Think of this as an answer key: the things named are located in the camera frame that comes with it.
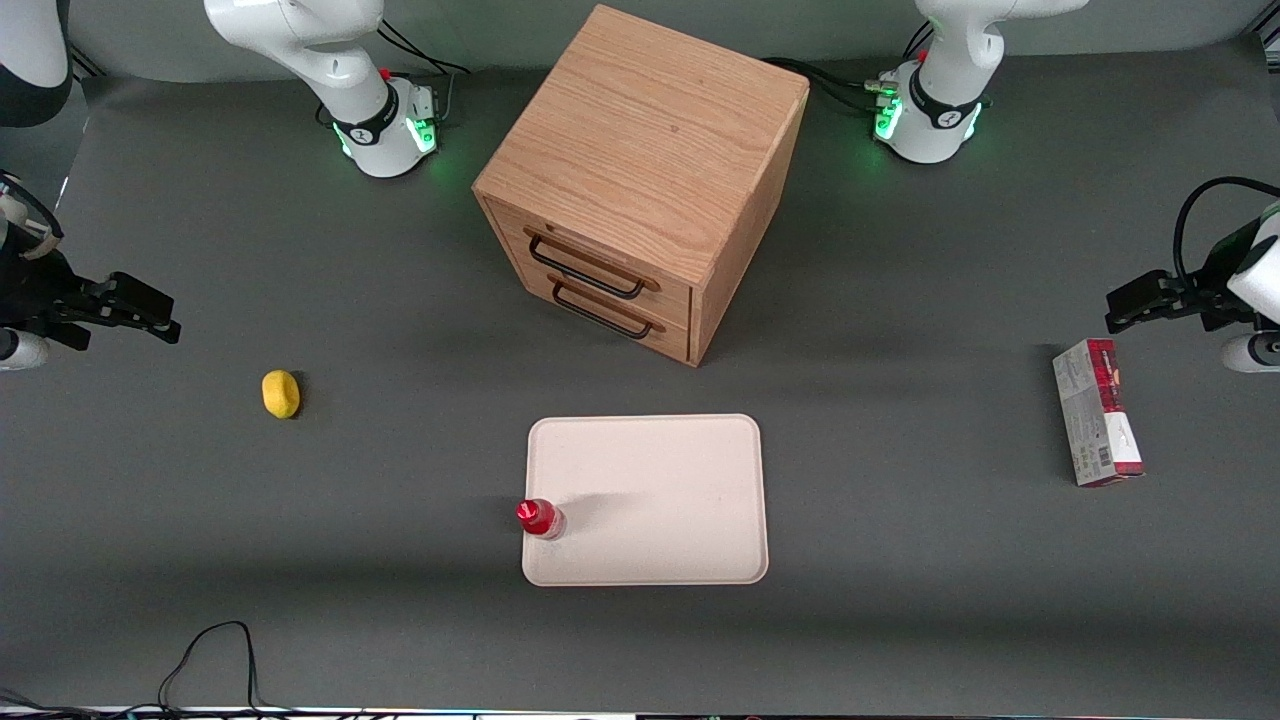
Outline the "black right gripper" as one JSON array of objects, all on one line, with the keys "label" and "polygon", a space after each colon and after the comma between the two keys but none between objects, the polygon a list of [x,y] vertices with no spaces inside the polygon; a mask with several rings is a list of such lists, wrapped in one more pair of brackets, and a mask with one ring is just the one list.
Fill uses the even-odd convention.
[{"label": "black right gripper", "polygon": [[86,351],[92,333],[68,320],[58,309],[69,302],[81,306],[84,291],[93,300],[93,320],[105,327],[143,331],[177,345],[182,325],[173,319],[175,300],[138,278],[114,272],[95,283],[77,275],[65,256],[54,250],[29,260],[22,256],[36,246],[29,232],[9,232],[1,250],[1,327],[26,331],[77,351]]}]

